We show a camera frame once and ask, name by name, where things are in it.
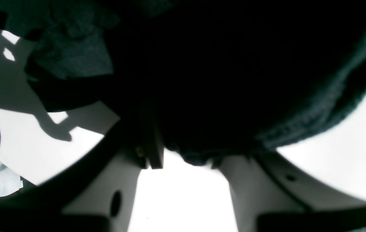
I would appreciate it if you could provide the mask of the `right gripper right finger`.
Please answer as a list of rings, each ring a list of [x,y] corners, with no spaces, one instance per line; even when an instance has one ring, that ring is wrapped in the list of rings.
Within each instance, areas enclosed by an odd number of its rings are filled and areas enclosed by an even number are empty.
[[[308,175],[277,152],[222,158],[239,232],[366,232],[366,201]]]

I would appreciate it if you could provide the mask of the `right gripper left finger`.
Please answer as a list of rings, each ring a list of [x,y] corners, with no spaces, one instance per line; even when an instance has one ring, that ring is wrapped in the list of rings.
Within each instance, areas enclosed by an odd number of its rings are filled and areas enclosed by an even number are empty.
[[[118,122],[52,179],[0,197],[0,232],[126,232],[140,172],[163,167],[156,123]]]

